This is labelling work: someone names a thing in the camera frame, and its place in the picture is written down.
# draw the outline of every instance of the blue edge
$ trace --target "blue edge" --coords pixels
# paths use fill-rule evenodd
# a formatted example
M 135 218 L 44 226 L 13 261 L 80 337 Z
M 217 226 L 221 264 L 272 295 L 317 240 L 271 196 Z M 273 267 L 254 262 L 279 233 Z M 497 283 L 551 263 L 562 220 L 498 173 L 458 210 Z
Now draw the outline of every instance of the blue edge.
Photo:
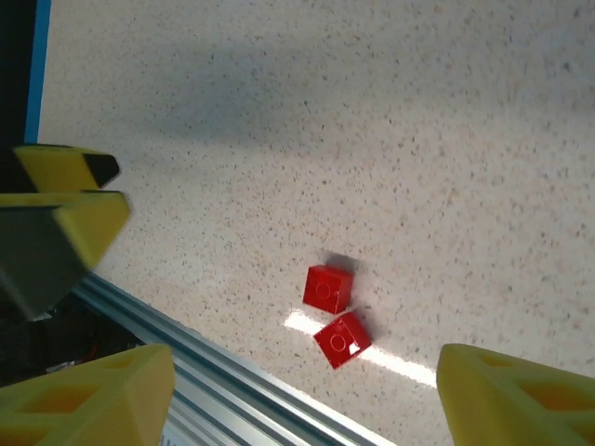
M 31 60 L 31 78 L 27 100 L 27 121 L 25 122 L 24 140 L 36 143 L 39 135 L 39 117 L 41 100 L 44 92 L 44 74 L 46 72 L 47 35 L 49 34 L 49 13 L 51 0 L 37 0 L 35 12 L 35 30 L 33 35 L 33 56 Z

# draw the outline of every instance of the white speckled surface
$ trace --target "white speckled surface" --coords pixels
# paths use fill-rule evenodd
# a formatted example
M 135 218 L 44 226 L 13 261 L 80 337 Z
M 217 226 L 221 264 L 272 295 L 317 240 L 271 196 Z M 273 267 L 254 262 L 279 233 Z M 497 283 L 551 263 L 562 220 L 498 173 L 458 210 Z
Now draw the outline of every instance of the white speckled surface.
M 323 250 L 377 346 L 595 376 L 590 0 L 54 0 L 40 140 L 111 151 L 134 216 L 99 273 L 381 435 L 435 389 L 331 371 L 284 327 Z M 318 321 L 331 318 L 316 310 Z

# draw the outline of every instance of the red lego brick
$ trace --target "red lego brick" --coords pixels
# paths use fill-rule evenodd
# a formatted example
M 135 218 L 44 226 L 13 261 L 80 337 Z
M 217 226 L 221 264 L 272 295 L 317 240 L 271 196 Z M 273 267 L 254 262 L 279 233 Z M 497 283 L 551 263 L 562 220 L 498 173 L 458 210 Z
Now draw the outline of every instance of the red lego brick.
M 353 313 L 345 313 L 314 335 L 333 369 L 372 345 L 370 336 Z
M 352 284 L 353 274 L 343 269 L 324 265 L 310 267 L 304 289 L 304 304 L 338 314 L 345 311 L 350 303 Z

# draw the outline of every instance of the yellow 3d printed part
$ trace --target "yellow 3d printed part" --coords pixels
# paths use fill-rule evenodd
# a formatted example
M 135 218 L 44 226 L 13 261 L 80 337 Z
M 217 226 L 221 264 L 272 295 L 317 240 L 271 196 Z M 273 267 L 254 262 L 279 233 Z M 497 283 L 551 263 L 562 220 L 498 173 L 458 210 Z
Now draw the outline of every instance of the yellow 3d printed part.
M 452 344 L 437 380 L 456 445 L 595 444 L 595 379 Z
M 0 444 L 158 444 L 174 389 L 168 346 L 149 345 L 0 388 Z
M 68 146 L 34 144 L 0 151 L 0 192 L 97 190 L 120 173 L 108 153 Z
M 0 302 L 34 318 L 94 268 L 129 215 L 120 192 L 0 194 Z

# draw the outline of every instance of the speckled countertop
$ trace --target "speckled countertop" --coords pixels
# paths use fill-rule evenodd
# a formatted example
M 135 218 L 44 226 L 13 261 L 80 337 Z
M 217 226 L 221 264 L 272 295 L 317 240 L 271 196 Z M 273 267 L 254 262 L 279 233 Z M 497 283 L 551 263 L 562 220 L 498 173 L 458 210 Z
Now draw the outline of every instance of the speckled countertop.
M 594 27 L 590 0 L 54 0 L 40 140 L 121 163 L 100 274 L 445 444 L 443 343 L 595 376 Z M 327 251 L 360 262 L 380 358 L 337 372 L 300 304 Z

